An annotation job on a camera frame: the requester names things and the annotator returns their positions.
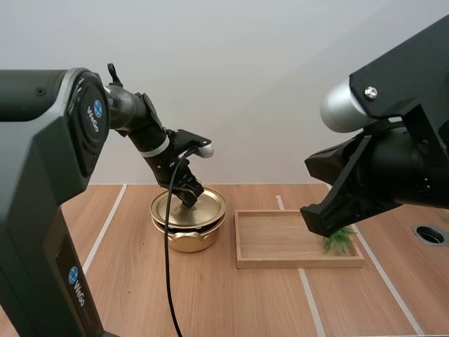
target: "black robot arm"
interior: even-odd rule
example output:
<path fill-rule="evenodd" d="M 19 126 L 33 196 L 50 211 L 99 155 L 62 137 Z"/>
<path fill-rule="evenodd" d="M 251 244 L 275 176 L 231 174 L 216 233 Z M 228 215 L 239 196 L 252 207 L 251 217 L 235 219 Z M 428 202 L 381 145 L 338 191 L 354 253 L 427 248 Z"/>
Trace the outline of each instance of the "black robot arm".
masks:
<path fill-rule="evenodd" d="M 104 331 L 60 205 L 83 192 L 109 128 L 128 136 L 166 187 L 178 155 L 209 140 L 161 126 L 149 98 L 104 87 L 95 73 L 0 70 L 0 304 L 20 336 L 112 336 Z M 203 189 L 187 162 L 175 194 Z"/>
<path fill-rule="evenodd" d="M 108 69 L 113 79 L 105 87 L 111 117 L 110 128 L 131 139 L 161 187 L 168 188 L 170 185 L 175 163 L 183 152 L 196 147 L 196 154 L 200 157 L 209 158 L 213 155 L 209 139 L 188 131 L 172 131 L 162 127 L 147 94 L 132 94 L 123 89 L 113 64 L 109 63 Z M 192 207 L 204 189 L 188 166 L 188 160 L 180 164 L 173 193 L 187 207 Z"/>
<path fill-rule="evenodd" d="M 326 96 L 321 117 L 352 140 L 306 159 L 331 184 L 303 207 L 309 230 L 336 230 L 402 204 L 449 207 L 449 17 L 357 70 Z M 401 121 L 389 121 L 400 117 Z"/>

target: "wooden table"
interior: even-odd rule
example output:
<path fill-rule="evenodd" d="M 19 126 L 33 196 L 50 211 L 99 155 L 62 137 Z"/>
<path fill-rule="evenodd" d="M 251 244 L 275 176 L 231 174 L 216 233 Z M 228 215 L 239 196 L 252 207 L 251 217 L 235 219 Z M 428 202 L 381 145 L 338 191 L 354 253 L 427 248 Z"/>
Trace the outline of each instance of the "wooden table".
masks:
<path fill-rule="evenodd" d="M 81 263 L 121 188 L 90 186 L 63 206 Z M 199 253 L 170 251 L 173 302 L 185 337 L 449 332 L 449 247 L 427 246 L 410 229 L 433 224 L 449 230 L 445 211 L 402 206 L 359 223 L 377 258 L 373 261 L 356 239 L 367 260 L 361 269 L 237 270 L 235 209 L 279 209 L 277 196 L 286 209 L 298 209 L 320 202 L 328 190 L 325 185 L 213 188 L 228 203 L 219 239 Z M 163 240 L 149 214 L 161 191 L 152 185 L 126 187 L 87 272 L 102 323 L 119 336 L 176 336 L 166 299 Z M 376 263 L 397 290 L 396 298 Z M 0 312 L 0 336 L 14 335 Z"/>

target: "white line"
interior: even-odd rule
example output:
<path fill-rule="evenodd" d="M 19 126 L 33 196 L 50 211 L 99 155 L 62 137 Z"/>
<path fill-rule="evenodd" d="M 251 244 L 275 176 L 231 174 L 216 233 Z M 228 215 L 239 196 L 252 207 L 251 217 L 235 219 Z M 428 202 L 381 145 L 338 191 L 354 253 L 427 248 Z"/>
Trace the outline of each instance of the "white line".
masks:
<path fill-rule="evenodd" d="M 384 268 L 380 265 L 379 260 L 375 257 L 373 251 L 371 250 L 370 246 L 366 242 L 365 238 L 363 237 L 362 233 L 360 233 L 360 230 L 358 230 L 356 224 L 354 223 L 352 225 L 352 228 L 355 232 L 357 232 L 357 237 L 360 239 L 360 242 L 362 243 L 362 246 L 366 250 L 366 253 L 370 256 L 371 261 L 374 263 L 374 266 L 376 267 L 377 271 L 379 272 L 381 278 L 384 280 L 385 284 L 387 285 L 388 289 L 391 291 L 391 294 L 393 295 L 394 299 L 398 303 L 399 307 L 401 307 L 404 315 L 407 317 L 408 321 L 410 322 L 412 328 L 415 330 L 417 335 L 424 335 L 423 330 L 421 329 L 420 325 L 416 321 L 416 319 L 413 317 L 412 312 L 408 309 L 406 303 L 403 301 L 401 295 L 399 295 L 398 291 L 394 287 L 393 283 L 391 282 L 390 278 L 386 274 Z"/>
<path fill-rule="evenodd" d="M 91 266 L 93 257 L 95 256 L 95 253 L 97 253 L 97 249 L 100 246 L 101 240 L 103 240 L 103 237 L 107 231 L 107 228 L 109 227 L 109 224 L 111 223 L 112 218 L 114 217 L 117 207 L 119 207 L 121 198 L 122 198 L 123 194 L 125 193 L 125 190 L 126 190 L 126 184 L 121 187 L 120 193 L 117 196 L 117 199 L 116 199 L 111 211 L 109 212 L 109 215 L 107 216 L 107 219 L 106 219 L 100 233 L 98 234 L 98 237 L 95 240 L 95 243 L 92 246 L 91 252 L 89 253 L 89 255 L 86 259 L 86 262 L 83 265 L 84 274 L 87 273 L 87 271 L 89 270 L 89 267 Z"/>
<path fill-rule="evenodd" d="M 280 195 L 276 195 L 276 199 L 278 199 L 279 209 L 285 209 L 283 207 L 283 202 L 282 202 L 281 196 Z"/>
<path fill-rule="evenodd" d="M 280 195 L 276 195 L 276 199 L 278 199 L 279 209 L 285 209 L 283 206 L 282 198 Z M 307 302 L 309 303 L 311 316 L 314 319 L 315 329 L 318 337 L 326 337 L 326 333 L 324 332 L 323 322 L 321 321 L 320 313 L 318 312 L 318 307 L 316 306 L 315 298 L 310 289 L 309 280 L 307 279 L 307 275 L 304 269 L 298 269 L 300 272 L 302 286 L 304 287 L 304 292 L 307 297 Z"/>

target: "screw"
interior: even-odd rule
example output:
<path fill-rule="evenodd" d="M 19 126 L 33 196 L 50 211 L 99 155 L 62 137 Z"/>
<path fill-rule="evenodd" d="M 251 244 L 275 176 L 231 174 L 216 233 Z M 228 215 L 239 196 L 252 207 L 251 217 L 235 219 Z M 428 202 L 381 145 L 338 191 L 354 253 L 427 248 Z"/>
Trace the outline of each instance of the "screw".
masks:
<path fill-rule="evenodd" d="M 377 97 L 377 89 L 369 86 L 365 89 L 365 97 L 369 100 L 375 100 Z"/>

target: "black cable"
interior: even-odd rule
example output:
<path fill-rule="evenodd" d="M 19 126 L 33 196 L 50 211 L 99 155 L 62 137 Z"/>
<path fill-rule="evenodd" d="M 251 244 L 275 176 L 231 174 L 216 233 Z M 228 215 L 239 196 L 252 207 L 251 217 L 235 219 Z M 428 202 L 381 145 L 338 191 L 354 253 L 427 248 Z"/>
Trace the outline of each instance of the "black cable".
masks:
<path fill-rule="evenodd" d="M 189 155 L 198 151 L 197 147 L 192 147 L 190 150 L 186 151 L 184 155 L 177 161 L 175 170 L 172 173 L 170 187 L 168 188 L 168 198 L 167 198 L 167 209 L 166 209 L 166 221 L 165 227 L 163 230 L 163 247 L 166 255 L 166 283 L 167 283 L 167 297 L 168 304 L 170 306 L 171 318 L 173 320 L 173 324 L 175 325 L 176 333 L 178 337 L 182 337 L 180 326 L 177 324 L 175 308 L 173 307 L 173 301 L 171 299 L 171 286 L 170 286 L 170 259 L 168 258 L 168 221 L 170 218 L 170 204 L 171 204 L 171 196 L 173 194 L 173 186 L 175 184 L 175 176 L 177 168 L 180 166 L 182 161 L 186 159 Z"/>

